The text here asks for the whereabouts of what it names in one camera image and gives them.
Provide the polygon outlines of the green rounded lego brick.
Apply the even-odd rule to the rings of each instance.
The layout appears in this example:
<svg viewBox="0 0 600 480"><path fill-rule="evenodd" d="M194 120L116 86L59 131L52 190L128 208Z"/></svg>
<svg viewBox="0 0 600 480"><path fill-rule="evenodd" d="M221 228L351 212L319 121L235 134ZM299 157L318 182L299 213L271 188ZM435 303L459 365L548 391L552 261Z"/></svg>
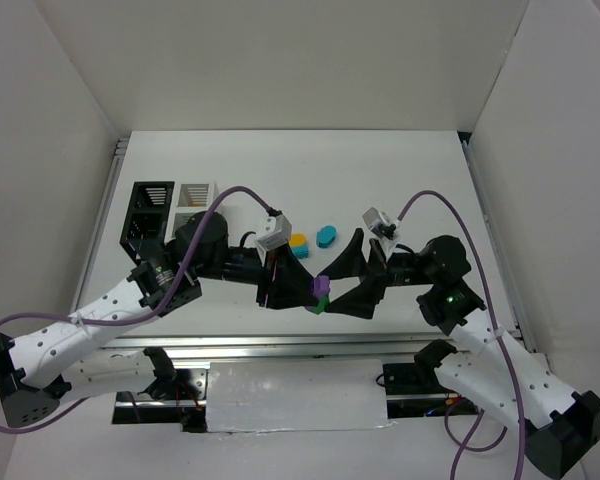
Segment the green rounded lego brick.
<svg viewBox="0 0 600 480"><path fill-rule="evenodd" d="M307 310L315 315L320 315L325 311L325 309L329 305L329 303L330 303L329 296L325 295L317 302L316 305L314 305L312 307L308 307Z"/></svg>

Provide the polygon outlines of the purple rounded lego brick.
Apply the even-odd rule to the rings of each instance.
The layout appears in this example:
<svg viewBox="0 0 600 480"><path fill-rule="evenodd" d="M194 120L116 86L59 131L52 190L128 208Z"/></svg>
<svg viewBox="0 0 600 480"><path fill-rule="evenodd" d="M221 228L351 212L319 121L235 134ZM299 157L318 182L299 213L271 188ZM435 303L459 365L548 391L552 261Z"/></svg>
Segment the purple rounded lego brick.
<svg viewBox="0 0 600 480"><path fill-rule="evenodd" d="M330 279L326 275L318 275L312 281L312 294L317 300L328 297L331 291Z"/></svg>

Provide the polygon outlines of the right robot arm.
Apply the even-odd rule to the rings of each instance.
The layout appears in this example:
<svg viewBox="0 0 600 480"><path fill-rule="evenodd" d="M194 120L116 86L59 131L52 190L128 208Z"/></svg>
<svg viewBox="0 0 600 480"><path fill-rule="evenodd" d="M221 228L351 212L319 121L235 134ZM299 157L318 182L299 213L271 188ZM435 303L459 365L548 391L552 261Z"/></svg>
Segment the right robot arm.
<svg viewBox="0 0 600 480"><path fill-rule="evenodd" d="M526 458L545 476L563 478L600 440L600 398L577 392L505 328L492 324L485 302L464 280L471 266L458 238L439 236L417 253L391 256L376 239L364 254L363 238L355 231L322 272L331 280L360 280L333 300L328 312L370 319L387 288L428 286L416 301L425 321L446 337L418 352L416 364L503 426L523 426Z"/></svg>

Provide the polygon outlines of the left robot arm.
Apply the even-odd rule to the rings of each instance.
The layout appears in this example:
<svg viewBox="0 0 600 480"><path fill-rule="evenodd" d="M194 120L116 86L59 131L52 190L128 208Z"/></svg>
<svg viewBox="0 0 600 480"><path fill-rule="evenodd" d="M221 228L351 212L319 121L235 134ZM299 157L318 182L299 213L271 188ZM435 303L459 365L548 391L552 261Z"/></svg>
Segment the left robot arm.
<svg viewBox="0 0 600 480"><path fill-rule="evenodd" d="M0 432L30 433L60 419L89 397L129 391L160 398L177 387L172 360L161 347L130 355L102 352L128 331L163 318L202 295L201 279L251 284L259 306L316 309L313 277L288 244L290 224L270 210L252 248L228 243L228 223L216 211L195 214L166 245L141 260L99 299L50 325L13 338L0 331ZM17 315L0 321L4 325Z"/></svg>

